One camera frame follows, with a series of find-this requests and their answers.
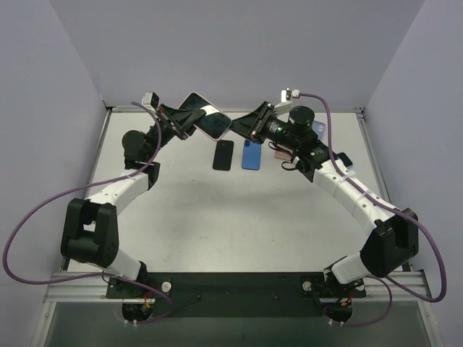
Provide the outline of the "pink phone case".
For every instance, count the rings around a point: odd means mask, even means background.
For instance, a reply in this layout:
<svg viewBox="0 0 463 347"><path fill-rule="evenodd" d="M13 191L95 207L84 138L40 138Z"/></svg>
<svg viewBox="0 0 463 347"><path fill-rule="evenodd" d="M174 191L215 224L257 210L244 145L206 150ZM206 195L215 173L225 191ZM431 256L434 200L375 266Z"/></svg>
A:
<svg viewBox="0 0 463 347"><path fill-rule="evenodd" d="M285 147L275 147L274 150L274 157L283 160L283 161L291 161L292 160L292 152L291 150L286 149Z"/></svg>

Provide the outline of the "black phone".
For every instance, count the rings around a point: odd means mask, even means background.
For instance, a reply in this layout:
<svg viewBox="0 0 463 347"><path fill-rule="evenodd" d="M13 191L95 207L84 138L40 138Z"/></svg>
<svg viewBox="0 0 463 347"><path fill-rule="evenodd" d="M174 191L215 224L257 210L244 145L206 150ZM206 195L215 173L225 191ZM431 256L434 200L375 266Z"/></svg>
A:
<svg viewBox="0 0 463 347"><path fill-rule="evenodd" d="M216 171L230 171L234 152L234 142L220 140L216 143L212 168Z"/></svg>

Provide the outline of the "lavender phone case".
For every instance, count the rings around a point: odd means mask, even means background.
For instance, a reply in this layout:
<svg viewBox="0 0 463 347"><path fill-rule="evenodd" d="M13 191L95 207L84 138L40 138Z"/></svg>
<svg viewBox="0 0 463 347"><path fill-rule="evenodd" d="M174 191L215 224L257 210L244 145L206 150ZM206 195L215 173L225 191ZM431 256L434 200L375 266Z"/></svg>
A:
<svg viewBox="0 0 463 347"><path fill-rule="evenodd" d="M314 121L312 128L314 133L317 135L318 139L323 139L326 130L326 125L323 122Z"/></svg>

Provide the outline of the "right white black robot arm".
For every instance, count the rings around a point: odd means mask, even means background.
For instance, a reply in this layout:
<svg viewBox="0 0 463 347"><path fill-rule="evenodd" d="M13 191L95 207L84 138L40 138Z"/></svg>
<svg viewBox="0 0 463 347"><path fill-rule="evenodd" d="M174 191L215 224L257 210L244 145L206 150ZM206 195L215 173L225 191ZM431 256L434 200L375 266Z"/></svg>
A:
<svg viewBox="0 0 463 347"><path fill-rule="evenodd" d="M418 253L417 216L374 194L337 155L330 154L313 130L314 118L311 108L295 106L288 121L282 121L273 105L263 103L233 120L231 130L251 142L268 140L288 150L293 168L337 200L367 235L360 251L326 268L327 280L346 285L368 275L384 278Z"/></svg>

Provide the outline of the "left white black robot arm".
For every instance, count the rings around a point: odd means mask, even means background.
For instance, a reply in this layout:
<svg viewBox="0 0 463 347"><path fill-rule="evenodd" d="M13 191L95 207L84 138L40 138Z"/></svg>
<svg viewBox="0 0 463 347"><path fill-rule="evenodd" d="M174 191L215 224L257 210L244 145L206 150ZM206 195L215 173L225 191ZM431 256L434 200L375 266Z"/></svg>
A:
<svg viewBox="0 0 463 347"><path fill-rule="evenodd" d="M130 130L123 136L123 172L99 192L68 204L61 239L64 257L123 278L122 288L135 298L148 290L147 270L143 262L121 250L119 214L157 182L161 165L156 156L160 149L175 137L189 138L195 122L206 115L202 109L188 111L165 105L142 109L155 124L146 133Z"/></svg>

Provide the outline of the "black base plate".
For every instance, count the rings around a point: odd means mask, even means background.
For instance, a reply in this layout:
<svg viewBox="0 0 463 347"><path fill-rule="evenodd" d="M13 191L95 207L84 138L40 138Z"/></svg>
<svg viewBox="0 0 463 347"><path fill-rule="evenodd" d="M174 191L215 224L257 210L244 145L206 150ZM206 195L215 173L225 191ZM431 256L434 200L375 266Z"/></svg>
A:
<svg viewBox="0 0 463 347"><path fill-rule="evenodd" d="M158 290L147 290L111 279L109 299L133 301L126 313L152 313L172 309L173 317L300 318L319 317L323 301L363 299L361 280L338 285L321 272L308 273L148 273L143 281Z"/></svg>

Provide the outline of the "aluminium front rail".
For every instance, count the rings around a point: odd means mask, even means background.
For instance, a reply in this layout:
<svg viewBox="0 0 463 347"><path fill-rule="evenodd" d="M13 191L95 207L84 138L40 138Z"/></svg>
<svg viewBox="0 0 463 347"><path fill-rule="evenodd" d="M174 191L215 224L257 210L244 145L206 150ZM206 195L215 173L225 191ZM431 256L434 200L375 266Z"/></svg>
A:
<svg viewBox="0 0 463 347"><path fill-rule="evenodd" d="M371 278L365 279L365 296L354 297L355 301L387 301L388 289L391 290L394 301L416 301L412 294L400 289L394 284L397 282L408 289L423 295L430 296L430 289L427 278L423 271L394 271L382 284ZM89 278L64 281L48 285L46 289L45 302L122 302L137 303L144 302L144 298L110 298L107 295L108 284L101 278L100 273L93 273Z"/></svg>

